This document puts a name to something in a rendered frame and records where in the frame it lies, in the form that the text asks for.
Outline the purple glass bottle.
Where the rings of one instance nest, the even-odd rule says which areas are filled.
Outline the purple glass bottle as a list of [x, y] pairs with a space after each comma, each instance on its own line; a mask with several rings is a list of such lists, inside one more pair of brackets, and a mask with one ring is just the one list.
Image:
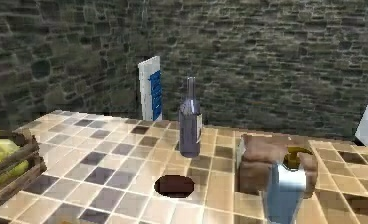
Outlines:
[[179, 151], [182, 156], [194, 158], [200, 154], [202, 113], [195, 94], [196, 79], [187, 78], [187, 92], [179, 107]]

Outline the white and blue box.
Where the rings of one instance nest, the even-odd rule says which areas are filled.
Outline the white and blue box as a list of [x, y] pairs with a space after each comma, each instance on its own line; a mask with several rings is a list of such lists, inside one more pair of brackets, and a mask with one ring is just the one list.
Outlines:
[[162, 119], [162, 85], [160, 57], [154, 56], [138, 64], [142, 118]]

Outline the dark brown round disc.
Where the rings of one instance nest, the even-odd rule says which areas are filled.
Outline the dark brown round disc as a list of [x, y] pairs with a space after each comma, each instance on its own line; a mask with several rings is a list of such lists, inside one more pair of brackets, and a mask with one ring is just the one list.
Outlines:
[[194, 191], [194, 181], [182, 175], [163, 175], [156, 180], [154, 190], [170, 198], [186, 198]]

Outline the brown bread loaf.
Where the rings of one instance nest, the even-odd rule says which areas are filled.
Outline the brown bread loaf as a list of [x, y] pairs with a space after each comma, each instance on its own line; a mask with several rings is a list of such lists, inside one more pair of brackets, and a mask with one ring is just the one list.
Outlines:
[[318, 177], [318, 162], [306, 142], [289, 136], [252, 136], [243, 134], [236, 149], [235, 189], [246, 194], [257, 194], [267, 187], [272, 164], [283, 162], [289, 146], [302, 147], [308, 153], [297, 154], [306, 172], [304, 198], [312, 196]]

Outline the blue glass vase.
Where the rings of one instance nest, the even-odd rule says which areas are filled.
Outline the blue glass vase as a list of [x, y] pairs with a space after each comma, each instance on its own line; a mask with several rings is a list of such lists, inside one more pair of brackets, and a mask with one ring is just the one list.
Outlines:
[[306, 185], [303, 168], [289, 169], [278, 162], [272, 165], [263, 199], [268, 224], [295, 224]]

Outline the green apple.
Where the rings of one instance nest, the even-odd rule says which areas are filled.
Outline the green apple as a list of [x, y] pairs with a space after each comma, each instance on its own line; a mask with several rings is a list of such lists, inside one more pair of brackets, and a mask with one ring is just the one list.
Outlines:
[[16, 145], [12, 140], [10, 139], [0, 139], [0, 148], [8, 154], [14, 153], [17, 150], [20, 149], [18, 145]]
[[8, 179], [10, 179], [12, 177], [17, 177], [17, 176], [22, 175], [23, 173], [26, 172], [28, 167], [29, 167], [29, 162], [27, 160], [24, 160], [23, 162], [16, 165], [14, 168], [9, 170], [8, 172], [1, 174], [0, 175], [0, 184], [6, 182]]

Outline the wooden fruit crate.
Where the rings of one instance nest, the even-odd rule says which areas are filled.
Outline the wooden fruit crate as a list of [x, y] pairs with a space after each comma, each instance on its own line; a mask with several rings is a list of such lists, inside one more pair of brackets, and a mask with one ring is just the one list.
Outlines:
[[0, 206], [47, 170], [29, 129], [0, 130]]

